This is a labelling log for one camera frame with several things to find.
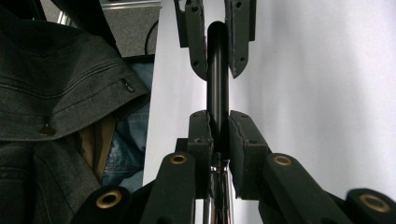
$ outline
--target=white backdrop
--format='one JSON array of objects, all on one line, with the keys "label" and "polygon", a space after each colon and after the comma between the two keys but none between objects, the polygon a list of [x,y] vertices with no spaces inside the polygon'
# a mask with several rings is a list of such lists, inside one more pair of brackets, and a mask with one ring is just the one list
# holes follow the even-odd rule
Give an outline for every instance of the white backdrop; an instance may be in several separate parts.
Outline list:
[{"label": "white backdrop", "polygon": [[[247,69],[230,79],[230,109],[249,114],[274,152],[299,160],[327,191],[370,188],[396,200],[396,1],[257,2],[256,41]],[[173,4],[162,1],[145,183],[187,137],[190,114],[205,109]],[[223,0],[204,5],[206,28],[224,21]],[[234,205],[236,224],[260,223],[256,203]]]}]

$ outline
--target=blue jeans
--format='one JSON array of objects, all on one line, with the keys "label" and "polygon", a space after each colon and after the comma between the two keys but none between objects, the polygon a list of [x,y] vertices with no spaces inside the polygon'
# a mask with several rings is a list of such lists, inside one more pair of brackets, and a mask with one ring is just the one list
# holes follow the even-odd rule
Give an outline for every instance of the blue jeans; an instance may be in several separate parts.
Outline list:
[{"label": "blue jeans", "polygon": [[[130,67],[151,90],[153,63],[135,63]],[[148,126],[149,103],[117,122],[102,178],[103,187],[119,185],[131,192],[142,187]]]}]

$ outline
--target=jacket button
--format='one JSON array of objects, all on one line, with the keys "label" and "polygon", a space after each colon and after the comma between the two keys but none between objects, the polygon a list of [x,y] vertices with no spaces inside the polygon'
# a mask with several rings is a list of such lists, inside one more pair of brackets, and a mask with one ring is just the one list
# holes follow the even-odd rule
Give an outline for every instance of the jacket button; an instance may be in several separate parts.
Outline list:
[{"label": "jacket button", "polygon": [[42,129],[40,129],[39,133],[42,136],[53,136],[56,134],[56,130],[51,128],[48,124],[45,124]]}]

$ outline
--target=gray denim jacket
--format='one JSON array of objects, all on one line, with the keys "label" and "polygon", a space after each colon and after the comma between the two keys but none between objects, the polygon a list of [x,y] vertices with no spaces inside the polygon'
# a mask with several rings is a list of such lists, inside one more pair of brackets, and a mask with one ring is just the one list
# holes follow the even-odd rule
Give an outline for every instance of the gray denim jacket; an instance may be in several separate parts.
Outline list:
[{"label": "gray denim jacket", "polygon": [[148,98],[101,37],[0,6],[0,223],[68,223],[99,184],[56,139]]}]

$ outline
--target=clamp jaw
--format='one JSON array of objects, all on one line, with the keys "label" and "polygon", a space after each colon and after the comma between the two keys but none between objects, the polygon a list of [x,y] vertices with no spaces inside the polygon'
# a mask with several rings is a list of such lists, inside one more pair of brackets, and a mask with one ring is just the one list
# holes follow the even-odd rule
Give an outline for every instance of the clamp jaw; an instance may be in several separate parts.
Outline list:
[{"label": "clamp jaw", "polygon": [[[191,67],[207,80],[204,6],[201,0],[187,0],[185,10],[175,1],[177,29],[181,48],[189,48]],[[255,39],[256,0],[225,0],[225,23],[228,27],[229,67],[237,78],[248,64],[248,42]]]},{"label": "clamp jaw", "polygon": [[[189,137],[177,139],[175,153],[163,158],[153,182],[133,194],[121,187],[101,188],[71,223],[194,223],[195,199],[206,200],[213,181],[209,123],[206,111],[193,113]],[[353,189],[345,200],[339,199],[324,191],[293,157],[272,153],[248,115],[232,111],[229,124],[235,196],[259,201],[262,223],[396,223],[396,202],[386,195]]]}]

